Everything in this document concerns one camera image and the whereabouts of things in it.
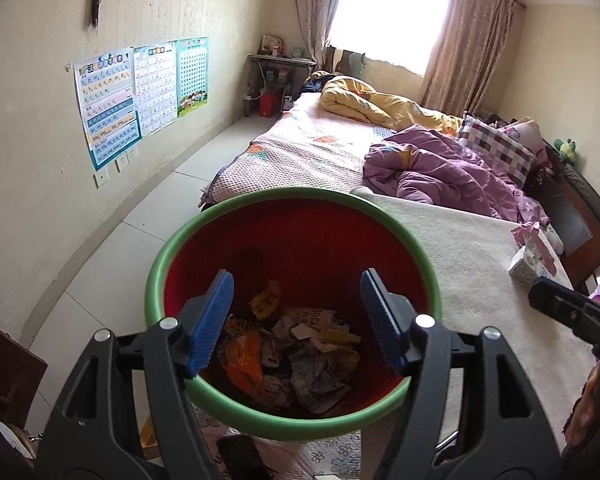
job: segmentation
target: smartphone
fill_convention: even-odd
[[[271,480],[267,466],[249,435],[224,436],[216,443],[232,480]]]

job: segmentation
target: tile floor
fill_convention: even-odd
[[[30,348],[48,368],[29,411],[25,425],[29,433],[44,430],[51,406],[96,330],[103,326],[117,334],[144,330],[144,283],[156,254],[200,212],[201,188],[274,122],[243,118],[213,138],[149,193],[84,264]],[[143,382],[142,373],[135,373],[139,423],[144,421],[141,412],[148,412]]]

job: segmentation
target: educational wall chart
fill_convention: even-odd
[[[140,132],[146,137],[178,117],[175,42],[135,48],[134,73]]]
[[[207,101],[209,38],[179,40],[177,49],[178,117],[181,117]]]
[[[74,65],[84,133],[96,170],[140,140],[133,50],[121,48]]]

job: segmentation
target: plaid pillow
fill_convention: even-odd
[[[533,153],[522,144],[468,114],[462,118],[456,141],[474,152],[491,155],[520,187],[525,185],[529,170],[536,162]]]

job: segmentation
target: plush toy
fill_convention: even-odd
[[[567,142],[562,142],[560,139],[555,139],[554,147],[556,150],[558,150],[560,160],[568,160],[571,164],[576,163],[576,143],[571,139],[567,139]]]

